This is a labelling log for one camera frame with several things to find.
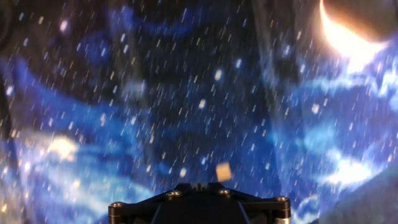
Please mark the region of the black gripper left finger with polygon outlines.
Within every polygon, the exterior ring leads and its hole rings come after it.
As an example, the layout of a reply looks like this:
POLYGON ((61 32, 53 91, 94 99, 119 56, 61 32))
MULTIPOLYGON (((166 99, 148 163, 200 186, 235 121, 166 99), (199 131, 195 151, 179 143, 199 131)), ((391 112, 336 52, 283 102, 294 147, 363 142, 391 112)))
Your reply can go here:
POLYGON ((177 184, 172 190, 158 194, 138 203, 113 202, 108 206, 108 223, 129 223, 129 217, 154 214, 164 202, 195 192, 199 183, 177 184))

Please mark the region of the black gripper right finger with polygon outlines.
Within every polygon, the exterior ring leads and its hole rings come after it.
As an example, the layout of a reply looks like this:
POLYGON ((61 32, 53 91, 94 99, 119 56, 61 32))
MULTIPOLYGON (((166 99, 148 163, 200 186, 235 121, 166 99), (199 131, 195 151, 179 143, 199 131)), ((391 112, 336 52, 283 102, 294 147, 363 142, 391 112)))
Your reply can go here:
POLYGON ((203 208, 220 219, 217 223, 292 223, 290 199, 285 196, 260 198, 218 182, 200 183, 198 192, 206 197, 203 208))

